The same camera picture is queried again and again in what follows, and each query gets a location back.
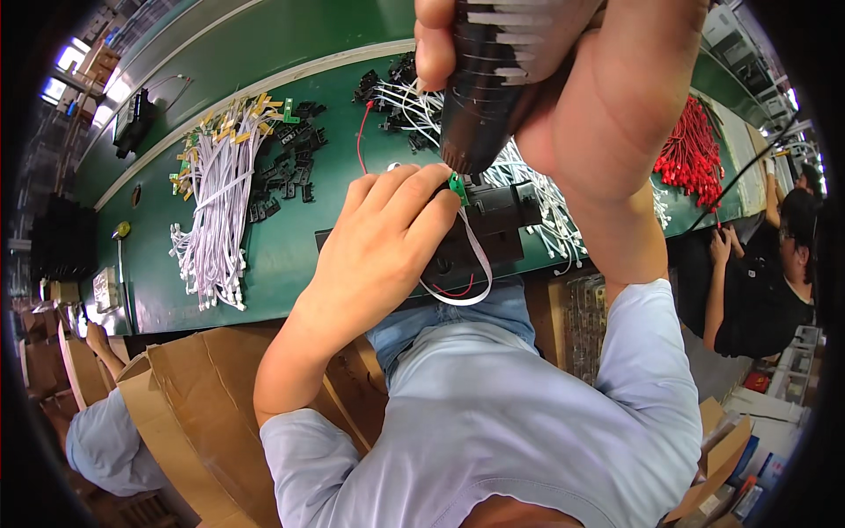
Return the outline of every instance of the wrist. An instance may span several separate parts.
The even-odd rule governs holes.
[[[306,288],[294,304],[282,331],[286,331],[291,339],[300,341],[301,346],[315,356],[328,359],[357,337],[350,336],[343,322],[331,315],[334,311],[325,299],[316,297]]]

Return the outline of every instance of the left hand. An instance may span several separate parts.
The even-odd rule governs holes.
[[[710,256],[713,259],[714,266],[722,266],[728,263],[731,256],[731,239],[730,236],[725,236],[722,239],[722,234],[718,229],[713,230],[713,240],[710,242]]]
[[[100,355],[103,350],[111,350],[108,344],[106,329],[93,321],[88,321],[88,333],[85,335],[85,343],[97,355]]]
[[[444,165],[403,165],[352,182],[289,320],[340,350],[396,309],[455,223],[456,193],[444,189],[429,201],[451,173]]]

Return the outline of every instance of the brown cardboard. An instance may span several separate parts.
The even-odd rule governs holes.
[[[277,329],[219,328],[152,346],[117,386],[150,452],[209,528],[279,528],[253,410]]]
[[[59,323],[58,328],[64,368],[68,372],[68,380],[74,392],[76,405],[82,411],[95,402],[104,400],[113,382],[111,384],[106,382],[103,375],[103,371],[106,371],[105,366],[88,345],[74,337],[68,337],[64,322]]]
[[[699,405],[701,425],[704,435],[716,428],[725,411],[715,399],[708,398]],[[669,512],[663,522],[680,519],[701,506],[731,476],[739,459],[745,451],[745,445],[751,437],[751,420],[744,416],[742,420],[721,441],[712,448],[703,448],[699,459],[699,471],[695,481],[704,479],[691,487],[677,508]]]
[[[26,345],[25,360],[32,394],[43,397],[70,388],[58,343],[41,341]]]

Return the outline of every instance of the wire harness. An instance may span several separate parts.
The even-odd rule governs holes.
[[[245,310],[241,278],[247,268],[241,249],[247,220],[254,161],[264,139],[273,133],[271,122],[283,114],[262,94],[233,101],[225,113],[211,113],[186,138],[186,150],[177,158],[183,169],[174,186],[187,187],[184,199],[194,196],[194,224],[185,232],[170,226],[179,276],[185,293],[196,294],[199,310],[218,301]]]

